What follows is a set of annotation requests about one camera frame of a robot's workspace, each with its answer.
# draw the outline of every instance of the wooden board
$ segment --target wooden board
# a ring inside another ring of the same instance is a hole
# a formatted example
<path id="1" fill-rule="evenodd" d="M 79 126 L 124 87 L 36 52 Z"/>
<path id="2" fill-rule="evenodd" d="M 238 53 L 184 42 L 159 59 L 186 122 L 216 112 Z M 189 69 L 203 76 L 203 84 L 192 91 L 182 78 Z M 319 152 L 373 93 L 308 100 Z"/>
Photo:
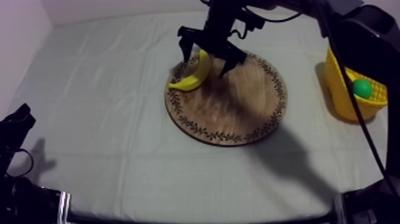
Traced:
<path id="1" fill-rule="evenodd" d="M 169 89 L 192 74 L 198 54 L 178 64 L 165 89 L 165 106 L 175 124 L 189 136 L 212 145 L 245 145 L 266 137 L 286 111 L 287 90 L 282 77 L 266 60 L 248 53 L 243 65 L 218 77 L 224 61 L 211 57 L 204 83 L 190 92 Z"/>

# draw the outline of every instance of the white tablecloth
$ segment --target white tablecloth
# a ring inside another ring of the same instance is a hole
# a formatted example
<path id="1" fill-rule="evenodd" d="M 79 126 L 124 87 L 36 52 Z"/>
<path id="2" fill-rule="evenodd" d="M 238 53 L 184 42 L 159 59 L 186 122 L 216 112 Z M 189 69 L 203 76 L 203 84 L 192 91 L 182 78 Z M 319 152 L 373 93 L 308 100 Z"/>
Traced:
<path id="1" fill-rule="evenodd" d="M 329 110 L 318 79 L 327 41 L 307 17 L 230 39 L 286 82 L 287 112 L 276 132 L 237 148 L 182 133 L 165 110 L 164 87 L 182 60 L 178 28 L 201 29 L 205 18 L 139 15 L 54 29 L 10 108 L 27 102 L 37 119 L 24 143 L 37 160 L 30 177 L 71 193 L 75 212 L 186 223 L 323 214 L 335 193 L 381 178 L 360 127 Z M 385 111 L 368 126 L 385 161 Z M 17 156 L 11 169 L 25 159 Z"/>

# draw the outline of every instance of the wire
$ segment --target wire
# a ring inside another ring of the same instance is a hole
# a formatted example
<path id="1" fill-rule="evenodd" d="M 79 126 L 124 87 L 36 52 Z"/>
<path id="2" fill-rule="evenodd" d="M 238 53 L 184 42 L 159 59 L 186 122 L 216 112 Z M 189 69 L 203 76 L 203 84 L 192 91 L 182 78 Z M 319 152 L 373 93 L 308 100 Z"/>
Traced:
<path id="1" fill-rule="evenodd" d="M 28 173 L 30 173 L 33 170 L 33 166 L 35 165 L 35 161 L 33 160 L 32 155 L 27 150 L 24 150 L 23 148 L 20 148 L 19 150 L 15 150 L 15 153 L 20 153 L 20 152 L 24 152 L 29 156 L 30 167 L 29 167 L 28 171 L 26 171 L 26 172 L 24 172 L 24 173 L 22 173 L 20 175 L 17 175 L 17 176 L 11 176 L 8 173 L 6 173 L 6 175 L 11 177 L 11 178 L 21 178 L 21 177 L 27 175 Z"/>
<path id="2" fill-rule="evenodd" d="M 211 3 L 211 0 L 208 0 L 208 1 L 206 1 L 206 0 L 200 0 L 203 4 L 206 4 L 206 5 L 208 5 L 208 6 L 210 6 L 210 3 Z"/>
<path id="3" fill-rule="evenodd" d="M 388 174 L 386 173 L 385 168 L 383 167 L 382 161 L 379 158 L 378 152 L 377 152 L 375 144 L 374 144 L 374 142 L 373 142 L 373 140 L 371 138 L 371 135 L 370 135 L 370 133 L 368 131 L 367 125 L 365 124 L 363 116 L 361 115 L 360 108 L 358 107 L 357 101 L 356 101 L 356 99 L 354 97 L 354 94 L 352 92 L 352 84 L 351 84 L 352 82 L 351 82 L 350 78 L 347 76 L 345 67 L 343 65 L 343 61 L 342 61 L 342 59 L 341 59 L 341 57 L 339 55 L 338 48 L 337 48 L 335 42 L 333 41 L 333 35 L 331 33 L 328 21 L 327 21 L 325 15 L 324 15 L 324 12 L 320 8 L 320 5 L 319 5 L 318 1 L 314 0 L 314 3 L 315 3 L 315 7 L 316 7 L 316 9 L 317 9 L 317 11 L 319 13 L 319 17 L 321 18 L 321 22 L 322 22 L 322 24 L 323 24 L 323 26 L 324 26 L 324 28 L 326 30 L 326 33 L 328 35 L 330 47 L 331 47 L 331 49 L 333 51 L 333 54 L 336 57 L 337 63 L 338 63 L 339 68 L 340 68 L 340 72 L 342 73 L 342 77 L 343 77 L 343 79 L 345 81 L 346 88 L 347 88 L 348 94 L 350 96 L 351 103 L 352 103 L 352 105 L 354 107 L 355 114 L 357 115 L 358 122 L 360 123 L 361 129 L 364 132 L 365 138 L 367 139 L 367 142 L 368 142 L 368 144 L 369 144 L 369 146 L 371 148 L 372 155 L 374 156 L 375 161 L 376 161 L 376 163 L 377 163 L 377 165 L 379 167 L 379 170 L 383 175 L 383 179 L 386 181 L 390 191 L 392 191 L 392 194 L 400 202 L 400 196 L 397 193 L 396 188 L 394 187 L 394 185 L 393 185 L 392 181 L 390 180 Z"/>
<path id="4" fill-rule="evenodd" d="M 257 14 L 254 13 L 253 11 L 249 10 L 247 7 L 245 7 L 245 10 L 246 10 L 247 12 L 249 12 L 249 13 L 253 13 L 253 14 L 257 15 Z M 291 17 L 283 18 L 283 19 L 281 19 L 281 20 L 272 20 L 272 19 L 270 19 L 270 18 L 264 18 L 264 17 L 259 16 L 259 15 L 258 15 L 258 16 L 261 17 L 263 20 L 269 22 L 269 23 L 284 23 L 284 22 L 287 22 L 287 21 L 294 20 L 295 18 L 299 17 L 300 15 L 302 15 L 302 13 L 297 13 L 297 14 L 295 14 L 295 15 L 292 15 Z"/>
<path id="5" fill-rule="evenodd" d="M 238 30 L 234 29 L 230 32 L 229 36 L 232 36 L 234 33 L 237 34 L 239 39 L 244 40 L 247 37 L 247 27 L 245 27 L 245 31 L 244 31 L 243 35 L 241 35 Z"/>

